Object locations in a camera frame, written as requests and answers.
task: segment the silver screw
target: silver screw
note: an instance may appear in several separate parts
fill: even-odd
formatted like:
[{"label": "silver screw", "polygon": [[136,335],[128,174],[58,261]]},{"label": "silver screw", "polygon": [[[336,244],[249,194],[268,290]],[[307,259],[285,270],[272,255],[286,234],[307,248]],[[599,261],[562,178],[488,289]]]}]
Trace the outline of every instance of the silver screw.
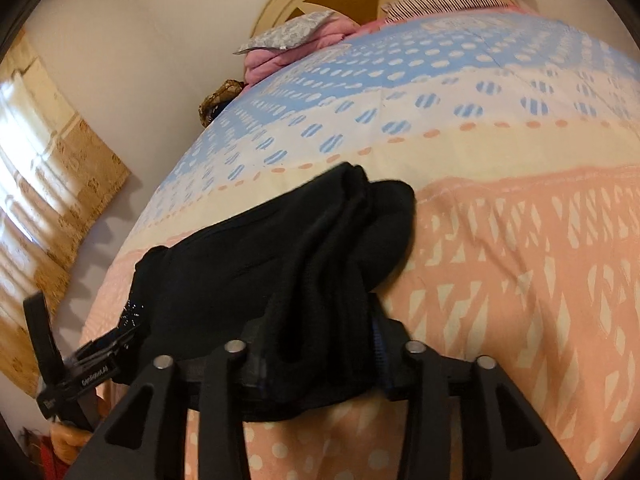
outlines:
[{"label": "silver screw", "polygon": [[481,355],[478,358],[478,365],[485,370],[493,370],[497,363],[493,357],[489,357],[488,355]]},{"label": "silver screw", "polygon": [[164,370],[174,364],[174,359],[169,355],[159,355],[154,359],[154,366],[159,370]]},{"label": "silver screw", "polygon": [[406,348],[406,351],[409,352],[409,354],[421,354],[427,349],[424,343],[415,340],[407,342],[404,347]]},{"label": "silver screw", "polygon": [[237,354],[246,348],[246,343],[239,339],[232,339],[225,344],[225,350],[230,354]]}]

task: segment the bed sheet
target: bed sheet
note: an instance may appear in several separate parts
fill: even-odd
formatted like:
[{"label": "bed sheet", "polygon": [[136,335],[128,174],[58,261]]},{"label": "bed sheet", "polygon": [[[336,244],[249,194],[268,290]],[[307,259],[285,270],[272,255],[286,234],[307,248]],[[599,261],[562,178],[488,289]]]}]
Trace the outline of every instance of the bed sheet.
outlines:
[{"label": "bed sheet", "polygon": [[[348,160],[416,192],[412,253],[379,291],[388,313],[443,354],[497,358],[581,478],[602,480],[640,424],[639,78],[585,33],[500,12],[313,54],[233,101],[183,156],[108,271],[83,340],[116,325],[148,248]],[[247,424],[252,477],[394,478],[405,413],[370,394]],[[189,425],[193,479],[197,413]]]}]

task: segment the folded black garment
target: folded black garment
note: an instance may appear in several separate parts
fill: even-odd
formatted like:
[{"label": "folded black garment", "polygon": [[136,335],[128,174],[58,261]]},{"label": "folded black garment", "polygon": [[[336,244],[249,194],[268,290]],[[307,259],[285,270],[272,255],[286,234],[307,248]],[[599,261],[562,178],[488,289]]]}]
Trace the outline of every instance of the folded black garment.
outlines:
[{"label": "folded black garment", "polygon": [[262,318],[253,338],[266,397],[286,404],[322,389],[309,408],[367,390],[376,379],[368,293],[402,260],[414,211],[410,186],[371,183],[344,163],[171,248],[152,248],[120,317],[123,330],[138,329],[116,380],[130,383],[160,354],[207,356]]}]

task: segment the white wall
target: white wall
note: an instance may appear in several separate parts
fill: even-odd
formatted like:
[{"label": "white wall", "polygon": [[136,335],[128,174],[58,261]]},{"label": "white wall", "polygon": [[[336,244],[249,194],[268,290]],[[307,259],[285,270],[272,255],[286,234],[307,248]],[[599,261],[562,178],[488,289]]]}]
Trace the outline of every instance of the white wall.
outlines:
[{"label": "white wall", "polygon": [[[525,0],[640,59],[605,0]],[[267,0],[43,0],[26,24],[49,75],[132,171],[81,247],[54,325],[78,345],[106,269],[145,203],[202,128],[198,105],[227,78],[231,55]],[[0,412],[14,433],[46,431],[33,401],[0,374]]]}]

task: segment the blue polka dot fabric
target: blue polka dot fabric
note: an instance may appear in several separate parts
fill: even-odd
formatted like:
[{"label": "blue polka dot fabric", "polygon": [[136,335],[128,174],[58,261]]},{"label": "blue polka dot fabric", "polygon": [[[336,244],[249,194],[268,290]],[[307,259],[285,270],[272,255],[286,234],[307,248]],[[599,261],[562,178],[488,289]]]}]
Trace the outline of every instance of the blue polka dot fabric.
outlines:
[{"label": "blue polka dot fabric", "polygon": [[159,187],[136,228],[261,168],[305,164],[465,122],[636,120],[640,67],[564,23],[457,13],[345,41],[233,101]]}]

